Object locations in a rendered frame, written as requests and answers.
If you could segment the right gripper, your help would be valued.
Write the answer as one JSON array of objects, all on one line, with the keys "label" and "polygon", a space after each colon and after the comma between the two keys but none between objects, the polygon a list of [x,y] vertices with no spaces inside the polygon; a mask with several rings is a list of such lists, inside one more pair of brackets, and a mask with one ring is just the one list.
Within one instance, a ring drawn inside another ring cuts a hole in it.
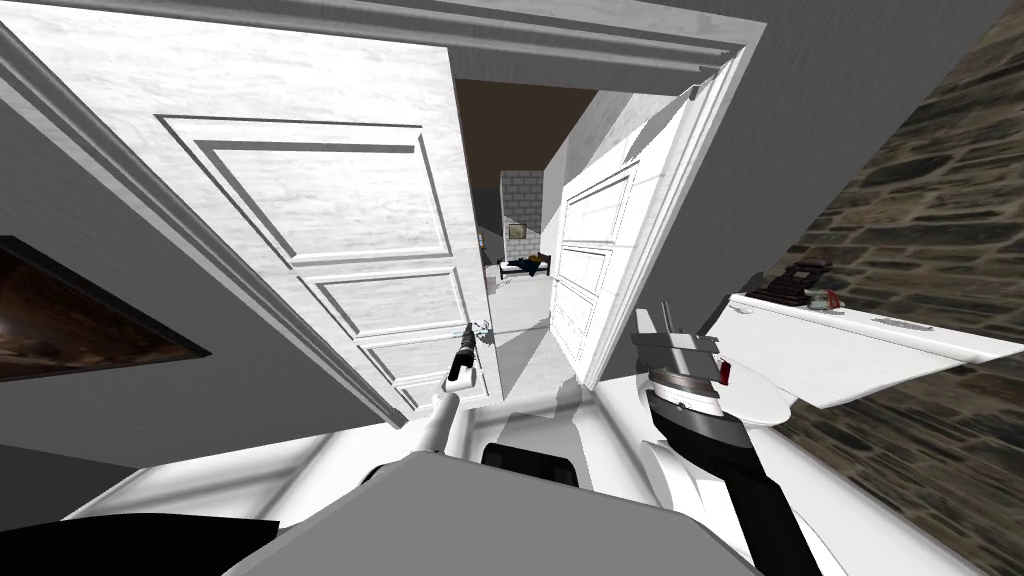
[{"label": "right gripper", "polygon": [[660,302],[665,332],[655,332],[655,325],[645,308],[635,311],[637,332],[631,340],[637,347],[639,359],[650,370],[662,370],[694,378],[719,378],[720,368],[715,360],[719,354],[715,338],[692,334],[672,333],[674,322],[668,301]]}]

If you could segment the white panelled door leaf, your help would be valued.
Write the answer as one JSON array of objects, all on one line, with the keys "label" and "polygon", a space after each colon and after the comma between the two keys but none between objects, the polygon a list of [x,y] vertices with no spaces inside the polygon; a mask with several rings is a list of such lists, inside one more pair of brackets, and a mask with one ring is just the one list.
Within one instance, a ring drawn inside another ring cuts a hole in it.
[{"label": "white panelled door leaf", "polygon": [[615,307],[636,288],[652,232],[694,164],[735,67],[727,61],[663,106],[563,188],[550,330],[588,389],[620,324]]},{"label": "white panelled door leaf", "polygon": [[445,48],[0,0],[0,24],[409,419],[490,322]]}]

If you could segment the bed with dark bedding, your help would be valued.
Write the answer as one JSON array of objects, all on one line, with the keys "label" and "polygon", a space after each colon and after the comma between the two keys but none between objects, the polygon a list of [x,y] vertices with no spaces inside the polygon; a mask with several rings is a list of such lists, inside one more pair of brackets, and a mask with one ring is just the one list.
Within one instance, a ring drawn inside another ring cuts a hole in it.
[{"label": "bed with dark bedding", "polygon": [[502,260],[497,264],[498,275],[501,280],[515,274],[527,274],[529,277],[535,277],[539,272],[542,275],[549,276],[550,265],[551,256],[544,253],[532,254],[511,262]]}]

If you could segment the white cabinet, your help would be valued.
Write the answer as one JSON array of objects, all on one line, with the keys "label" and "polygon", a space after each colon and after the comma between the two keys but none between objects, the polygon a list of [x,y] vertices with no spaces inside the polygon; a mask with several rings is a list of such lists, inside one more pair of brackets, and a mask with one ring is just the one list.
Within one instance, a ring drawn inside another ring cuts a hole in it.
[{"label": "white cabinet", "polygon": [[831,269],[828,259],[804,258],[766,287],[731,295],[710,334],[735,376],[745,367],[826,409],[1024,352],[1024,344],[846,307],[815,286]]}]

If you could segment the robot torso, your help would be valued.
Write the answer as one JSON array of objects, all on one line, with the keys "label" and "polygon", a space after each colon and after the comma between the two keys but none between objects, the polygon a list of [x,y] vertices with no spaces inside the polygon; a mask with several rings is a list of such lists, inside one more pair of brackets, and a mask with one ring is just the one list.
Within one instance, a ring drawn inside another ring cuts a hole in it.
[{"label": "robot torso", "polygon": [[761,576],[687,516],[414,452],[224,576]]}]

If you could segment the dark framed wall picture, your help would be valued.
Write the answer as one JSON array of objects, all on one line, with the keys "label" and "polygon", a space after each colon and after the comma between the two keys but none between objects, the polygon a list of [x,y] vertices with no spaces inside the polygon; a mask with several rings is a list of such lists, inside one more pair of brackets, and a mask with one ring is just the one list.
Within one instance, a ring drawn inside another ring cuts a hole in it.
[{"label": "dark framed wall picture", "polygon": [[12,235],[0,235],[0,382],[208,351]]}]

